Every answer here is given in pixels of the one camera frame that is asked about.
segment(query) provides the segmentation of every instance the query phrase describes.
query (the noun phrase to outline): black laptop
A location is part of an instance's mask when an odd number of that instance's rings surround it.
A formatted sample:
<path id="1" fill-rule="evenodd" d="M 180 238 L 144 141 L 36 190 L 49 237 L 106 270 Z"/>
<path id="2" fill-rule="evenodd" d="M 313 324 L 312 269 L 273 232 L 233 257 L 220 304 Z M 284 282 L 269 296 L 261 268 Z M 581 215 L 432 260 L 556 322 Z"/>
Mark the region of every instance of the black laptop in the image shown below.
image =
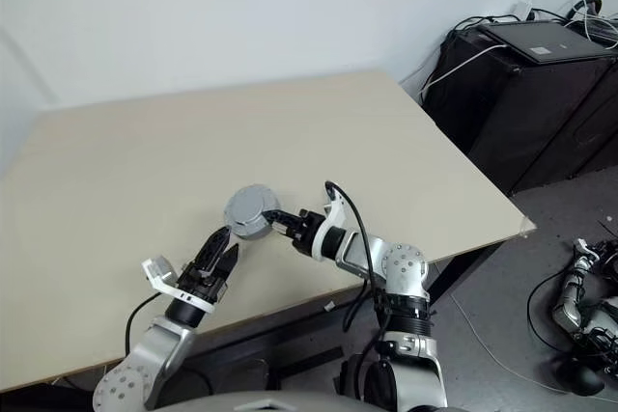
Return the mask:
<path id="1" fill-rule="evenodd" d="M 553 21 L 494 23 L 479 28 L 538 64 L 618 55 L 618 47 L 605 49 Z"/>

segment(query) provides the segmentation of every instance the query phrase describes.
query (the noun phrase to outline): round gray object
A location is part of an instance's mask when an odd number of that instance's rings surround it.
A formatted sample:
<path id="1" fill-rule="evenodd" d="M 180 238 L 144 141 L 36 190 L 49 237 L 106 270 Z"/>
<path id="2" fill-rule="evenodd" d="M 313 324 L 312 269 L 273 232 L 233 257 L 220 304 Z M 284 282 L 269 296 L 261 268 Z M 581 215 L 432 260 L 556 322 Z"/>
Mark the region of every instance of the round gray object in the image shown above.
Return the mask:
<path id="1" fill-rule="evenodd" d="M 249 185 L 236 192 L 225 205 L 225 224 L 245 240 L 262 238 L 271 230 L 262 213 L 272 209 L 279 209 L 279 201 L 272 190 L 265 185 Z"/>

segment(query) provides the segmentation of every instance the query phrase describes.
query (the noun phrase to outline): gray floor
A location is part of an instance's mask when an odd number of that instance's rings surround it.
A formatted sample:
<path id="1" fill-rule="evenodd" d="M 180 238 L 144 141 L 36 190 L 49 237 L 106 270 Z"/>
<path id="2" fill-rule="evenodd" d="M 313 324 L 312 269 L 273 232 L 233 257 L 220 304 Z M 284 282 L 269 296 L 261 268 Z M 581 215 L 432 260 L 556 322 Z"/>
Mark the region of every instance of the gray floor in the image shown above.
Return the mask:
<path id="1" fill-rule="evenodd" d="M 527 238 L 502 245 L 453 295 L 504 365 L 558 388 L 551 375 L 554 353 L 535 340 L 526 325 L 526 298 L 538 282 L 570 259 L 574 238 L 584 237 L 591 242 L 609 238 L 597 221 L 604 221 L 618 231 L 618 168 L 521 192 L 514 202 L 539 230 Z M 590 281 L 590 284 L 587 285 L 589 297 L 600 291 L 595 282 Z M 548 322 L 546 310 L 552 288 L 553 285 L 547 285 L 539 292 L 533 304 L 535 320 L 542 334 L 566 347 L 567 339 Z M 450 297 L 444 296 L 434 308 L 437 310 L 433 318 L 434 336 L 438 341 L 450 405 L 471 412 L 618 410 L 618 403 L 555 393 L 517 378 L 499 367 L 483 349 Z M 328 318 L 329 322 L 311 329 L 301 328 L 306 332 L 301 331 L 289 339 L 272 335 L 250 342 L 245 345 L 244 359 L 238 360 L 237 356 L 233 364 L 217 361 L 217 356 L 223 360 L 229 357 L 224 348 L 211 357 L 195 359 L 191 367 L 207 373 L 217 393 L 261 389 L 267 378 L 264 361 L 280 367 L 333 346 L 341 346 L 345 356 L 358 352 L 376 326 L 370 305 L 366 305 L 347 335 L 341 333 L 341 312 L 319 316 Z M 283 381 L 283 389 L 332 393 L 333 377 L 339 374 L 341 361 L 337 359 L 291 376 Z M 164 393 L 164 402 L 169 403 L 202 396 L 204 385 L 195 376 L 183 375 L 170 382 Z M 599 396 L 618 400 L 618 384 L 608 383 Z"/>

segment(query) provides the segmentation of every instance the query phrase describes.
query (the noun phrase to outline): black cabinet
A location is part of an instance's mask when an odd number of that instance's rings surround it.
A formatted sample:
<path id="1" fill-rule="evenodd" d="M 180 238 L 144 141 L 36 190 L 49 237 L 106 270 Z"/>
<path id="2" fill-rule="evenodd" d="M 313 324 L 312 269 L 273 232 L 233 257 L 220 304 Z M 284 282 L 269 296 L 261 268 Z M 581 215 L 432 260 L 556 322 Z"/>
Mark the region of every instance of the black cabinet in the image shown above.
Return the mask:
<path id="1" fill-rule="evenodd" d="M 434 76 L 497 42 L 459 33 Z M 612 58 L 536 65 L 508 48 L 482 55 L 433 86 L 423 108 L 503 192 L 566 179 L 618 129 Z"/>

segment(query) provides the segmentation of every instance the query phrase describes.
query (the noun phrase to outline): beige tabletop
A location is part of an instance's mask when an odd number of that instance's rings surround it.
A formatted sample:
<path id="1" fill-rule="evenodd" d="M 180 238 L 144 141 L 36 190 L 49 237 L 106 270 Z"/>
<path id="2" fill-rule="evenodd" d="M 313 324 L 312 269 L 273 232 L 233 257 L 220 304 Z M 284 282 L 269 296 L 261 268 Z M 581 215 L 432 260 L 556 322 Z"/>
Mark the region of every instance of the beige tabletop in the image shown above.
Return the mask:
<path id="1" fill-rule="evenodd" d="M 381 72 L 46 113 L 2 179 L 0 390 L 122 357 L 126 318 L 153 293 L 140 262 L 191 260 L 238 189 L 322 212 L 326 179 L 370 233 L 430 261 L 534 228 Z M 358 282 L 272 233 L 243 244 L 200 330 Z M 133 342 L 168 302 L 136 318 Z"/>

